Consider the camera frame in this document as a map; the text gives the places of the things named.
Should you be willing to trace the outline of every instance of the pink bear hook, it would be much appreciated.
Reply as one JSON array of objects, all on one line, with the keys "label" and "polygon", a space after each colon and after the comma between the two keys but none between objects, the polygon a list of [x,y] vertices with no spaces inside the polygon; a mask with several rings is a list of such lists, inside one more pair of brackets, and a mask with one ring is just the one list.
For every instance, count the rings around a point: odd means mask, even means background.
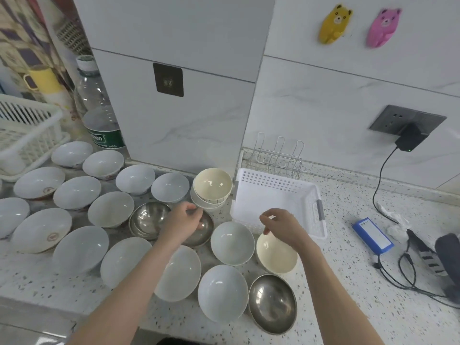
[{"label": "pink bear hook", "polygon": [[402,10],[397,8],[395,10],[383,9],[376,17],[369,29],[366,44],[368,47],[376,48],[381,47],[393,36],[398,27],[399,15]]}]

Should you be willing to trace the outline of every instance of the white crate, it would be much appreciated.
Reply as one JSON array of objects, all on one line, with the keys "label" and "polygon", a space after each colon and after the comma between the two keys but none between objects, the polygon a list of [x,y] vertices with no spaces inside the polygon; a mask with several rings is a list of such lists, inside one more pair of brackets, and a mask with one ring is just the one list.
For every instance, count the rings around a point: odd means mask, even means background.
[{"label": "white crate", "polygon": [[255,233],[264,226],[259,216],[270,208],[287,209],[307,233],[316,239],[328,236],[321,195],[313,183],[240,168],[230,215]]},{"label": "white crate", "polygon": [[0,179],[18,180],[70,140],[61,131],[62,116],[53,104],[0,94]]}]

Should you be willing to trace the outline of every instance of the bowl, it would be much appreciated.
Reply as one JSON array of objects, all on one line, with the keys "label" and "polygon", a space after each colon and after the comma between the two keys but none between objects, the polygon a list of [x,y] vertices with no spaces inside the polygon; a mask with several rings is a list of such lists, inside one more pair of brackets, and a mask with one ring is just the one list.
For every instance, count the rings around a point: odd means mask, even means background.
[{"label": "bowl", "polygon": [[88,209],[91,224],[113,229],[128,220],[134,209],[134,200],[126,192],[113,191],[96,199]]},{"label": "bowl", "polygon": [[199,197],[195,190],[193,189],[193,187],[191,187],[190,189],[190,197],[193,201],[193,203],[195,203],[198,207],[200,208],[203,208],[203,209],[216,209],[216,208],[219,208],[221,205],[224,204],[225,201],[222,201],[221,203],[209,203],[209,202],[206,202],[204,199],[202,199],[201,197]]},{"label": "bowl", "polygon": [[111,180],[116,177],[124,164],[125,158],[118,151],[102,150],[90,155],[83,162],[83,171],[100,180]]},{"label": "bowl", "polygon": [[56,272],[77,276],[100,263],[109,248],[109,235],[99,226],[83,226],[60,241],[53,253]]},{"label": "bowl", "polygon": [[0,200],[0,239],[9,236],[30,214],[26,200],[8,197]]},{"label": "bowl", "polygon": [[115,184],[131,195],[142,195],[149,191],[155,180],[155,170],[147,165],[134,165],[123,169]]},{"label": "bowl", "polygon": [[42,167],[34,169],[14,184],[16,196],[27,200],[39,200],[51,195],[65,180],[64,172],[56,167]]},{"label": "bowl", "polygon": [[246,280],[237,269],[217,265],[204,274],[198,287],[198,304],[211,321],[229,323],[240,317],[247,305]]},{"label": "bowl", "polygon": [[209,203],[222,203],[230,195],[233,183],[230,175],[220,168],[208,168],[193,180],[195,193]]},{"label": "bowl", "polygon": [[40,253],[58,244],[71,227],[72,217],[65,209],[43,209],[19,224],[11,244],[21,253]]},{"label": "bowl", "polygon": [[187,195],[190,183],[179,173],[165,173],[152,184],[152,195],[160,202],[176,203]]},{"label": "bowl", "polygon": [[155,295],[170,303],[187,298],[198,286],[201,262],[198,254],[186,246],[180,246],[173,254],[156,285]]},{"label": "bowl", "polygon": [[80,168],[92,152],[92,146],[89,143],[70,142],[54,150],[51,154],[51,161],[66,168]]},{"label": "bowl", "polygon": [[147,202],[137,207],[129,218],[129,230],[133,236],[156,240],[163,222],[171,211],[166,203]]},{"label": "bowl", "polygon": [[259,236],[256,252],[261,264],[275,274],[288,273],[297,263],[297,252],[271,232]]},{"label": "bowl", "polygon": [[99,197],[101,188],[101,182],[94,177],[76,177],[56,190],[53,201],[59,208],[82,209]]},{"label": "bowl", "polygon": [[209,213],[203,211],[198,229],[196,229],[182,244],[191,248],[202,246],[211,238],[213,231],[214,220]]},{"label": "bowl", "polygon": [[249,312],[263,331],[284,334],[292,328],[297,317],[294,292],[281,277],[262,275],[249,289]]},{"label": "bowl", "polygon": [[241,265],[254,254],[254,236],[240,223],[226,222],[216,227],[211,236],[211,249],[222,263]]},{"label": "bowl", "polygon": [[140,237],[130,237],[115,244],[102,260],[102,281],[114,289],[151,248],[152,245]]}]

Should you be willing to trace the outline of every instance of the hand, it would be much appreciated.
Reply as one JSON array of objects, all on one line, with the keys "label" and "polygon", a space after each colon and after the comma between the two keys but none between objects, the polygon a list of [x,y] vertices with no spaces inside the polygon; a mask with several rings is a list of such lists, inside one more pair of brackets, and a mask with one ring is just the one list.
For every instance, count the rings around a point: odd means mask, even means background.
[{"label": "hand", "polygon": [[289,244],[297,252],[305,242],[313,242],[294,215],[285,209],[268,209],[259,219],[265,225],[264,235],[268,235],[270,231],[273,232],[276,238]]},{"label": "hand", "polygon": [[179,247],[198,228],[202,215],[203,209],[197,208],[193,203],[179,203],[168,214],[158,240]]}]

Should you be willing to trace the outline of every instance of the metal wire rack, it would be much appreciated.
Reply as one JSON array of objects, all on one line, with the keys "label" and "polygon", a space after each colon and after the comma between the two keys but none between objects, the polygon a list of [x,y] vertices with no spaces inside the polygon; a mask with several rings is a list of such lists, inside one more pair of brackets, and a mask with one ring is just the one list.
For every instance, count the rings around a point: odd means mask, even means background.
[{"label": "metal wire rack", "polygon": [[297,140],[292,153],[286,154],[283,152],[286,141],[283,136],[277,138],[273,150],[264,149],[264,141],[265,133],[259,132],[254,149],[246,160],[246,168],[298,180],[302,170],[300,154],[304,149],[304,142]]}]

